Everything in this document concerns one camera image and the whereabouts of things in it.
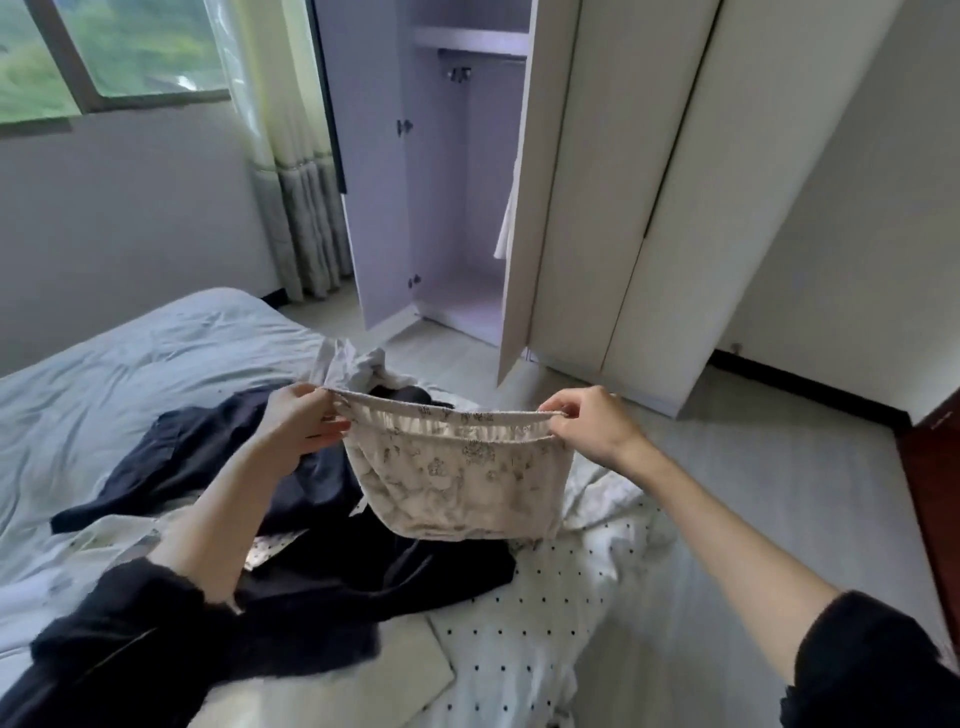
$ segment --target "person's right hand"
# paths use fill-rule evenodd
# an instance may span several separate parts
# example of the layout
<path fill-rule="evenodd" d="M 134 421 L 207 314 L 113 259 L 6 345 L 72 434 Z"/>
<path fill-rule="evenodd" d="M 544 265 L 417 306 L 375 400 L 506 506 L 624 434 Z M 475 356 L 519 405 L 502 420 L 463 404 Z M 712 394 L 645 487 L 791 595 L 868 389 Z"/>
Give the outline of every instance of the person's right hand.
<path fill-rule="evenodd" d="M 621 474 L 630 455 L 656 451 L 630 419 L 616 396 L 603 387 L 563 389 L 540 405 L 541 412 L 563 412 L 550 420 L 550 430 L 597 465 Z"/>

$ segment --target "hand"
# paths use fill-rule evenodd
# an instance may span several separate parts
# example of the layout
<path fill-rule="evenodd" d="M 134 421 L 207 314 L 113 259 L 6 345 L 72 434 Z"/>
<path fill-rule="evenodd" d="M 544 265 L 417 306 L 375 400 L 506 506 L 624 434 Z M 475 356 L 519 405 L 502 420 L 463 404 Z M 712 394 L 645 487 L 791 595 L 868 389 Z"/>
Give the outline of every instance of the hand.
<path fill-rule="evenodd" d="M 350 423 L 336 416 L 333 402 L 332 392 L 302 381 L 271 392 L 248 445 L 277 469 L 279 477 L 289 475 L 304 455 L 344 439 Z"/>
<path fill-rule="evenodd" d="M 618 473 L 628 470 L 631 455 L 656 452 L 615 395 L 603 387 L 563 389 L 540 405 L 541 412 L 563 412 L 550 420 L 550 431 L 597 465 Z"/>

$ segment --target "wardrobe shelf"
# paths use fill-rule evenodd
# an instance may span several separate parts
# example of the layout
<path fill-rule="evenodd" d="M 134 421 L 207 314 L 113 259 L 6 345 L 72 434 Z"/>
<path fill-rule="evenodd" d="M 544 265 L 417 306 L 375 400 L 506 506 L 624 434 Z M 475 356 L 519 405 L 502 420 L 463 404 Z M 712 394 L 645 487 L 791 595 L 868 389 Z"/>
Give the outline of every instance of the wardrobe shelf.
<path fill-rule="evenodd" d="M 485 31 L 478 28 L 419 26 L 414 29 L 414 42 L 421 48 L 510 58 L 526 58 L 530 52 L 530 36 L 527 33 Z"/>

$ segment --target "hanging white garment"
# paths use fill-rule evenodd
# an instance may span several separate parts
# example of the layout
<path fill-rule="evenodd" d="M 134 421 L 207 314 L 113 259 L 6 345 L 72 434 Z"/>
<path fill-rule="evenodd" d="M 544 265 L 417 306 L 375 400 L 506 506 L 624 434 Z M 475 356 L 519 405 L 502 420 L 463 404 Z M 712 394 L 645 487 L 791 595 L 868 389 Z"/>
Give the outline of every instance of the hanging white garment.
<path fill-rule="evenodd" d="M 500 236 L 496 239 L 496 249 L 493 257 L 505 260 L 510 257 L 510 250 L 514 246 L 514 218 L 516 217 L 516 183 L 519 181 L 518 164 L 514 164 L 514 182 L 510 185 L 510 197 L 507 198 L 507 209 L 503 213 L 503 222 L 500 224 Z"/>
<path fill-rule="evenodd" d="M 455 412 L 337 391 L 364 497 L 414 539 L 552 538 L 573 451 L 548 412 Z"/>

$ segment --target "person's left hand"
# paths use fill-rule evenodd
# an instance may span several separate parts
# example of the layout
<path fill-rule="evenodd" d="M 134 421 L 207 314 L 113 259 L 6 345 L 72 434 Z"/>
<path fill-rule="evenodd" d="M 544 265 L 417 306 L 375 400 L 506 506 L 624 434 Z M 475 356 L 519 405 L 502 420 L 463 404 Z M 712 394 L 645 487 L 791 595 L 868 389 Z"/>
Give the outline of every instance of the person's left hand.
<path fill-rule="evenodd" d="M 304 455 L 344 439 L 350 423 L 336 416 L 333 402 L 332 392 L 303 381 L 275 390 L 250 445 L 264 452 L 281 477 L 289 475 Z"/>

